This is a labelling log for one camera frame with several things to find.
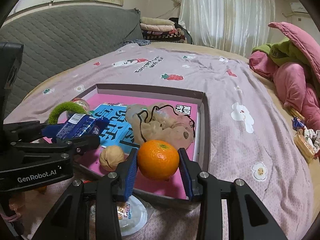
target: gray quilted headboard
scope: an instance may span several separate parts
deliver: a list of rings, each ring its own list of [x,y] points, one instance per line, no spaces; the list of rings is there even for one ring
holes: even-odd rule
[[[4,25],[0,41],[24,44],[5,117],[46,79],[142,38],[138,10],[97,5],[50,8]]]

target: barcode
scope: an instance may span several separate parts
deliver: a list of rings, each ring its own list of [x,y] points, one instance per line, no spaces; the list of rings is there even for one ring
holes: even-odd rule
[[[80,119],[84,116],[85,114],[74,114],[68,122],[71,122],[73,124],[77,124]]]

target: blue wrapper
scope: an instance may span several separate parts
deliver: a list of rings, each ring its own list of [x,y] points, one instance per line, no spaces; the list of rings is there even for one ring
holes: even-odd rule
[[[74,114],[71,116],[56,135],[57,140],[65,141],[84,134],[99,135],[108,125],[109,119],[96,119],[88,114]]]
[[[305,123],[301,121],[298,117],[294,117],[292,119],[292,127],[294,130],[303,129],[305,127]]]

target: stack of folded blankets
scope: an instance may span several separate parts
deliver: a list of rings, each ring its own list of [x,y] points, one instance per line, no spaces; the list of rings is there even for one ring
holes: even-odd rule
[[[141,17],[140,27],[145,40],[151,42],[177,42],[187,43],[184,31],[174,27],[170,20]]]

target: white sheer curtain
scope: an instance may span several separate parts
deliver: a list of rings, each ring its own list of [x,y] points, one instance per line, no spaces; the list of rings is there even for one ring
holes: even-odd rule
[[[275,0],[182,0],[179,23],[196,45],[248,57],[268,42]]]

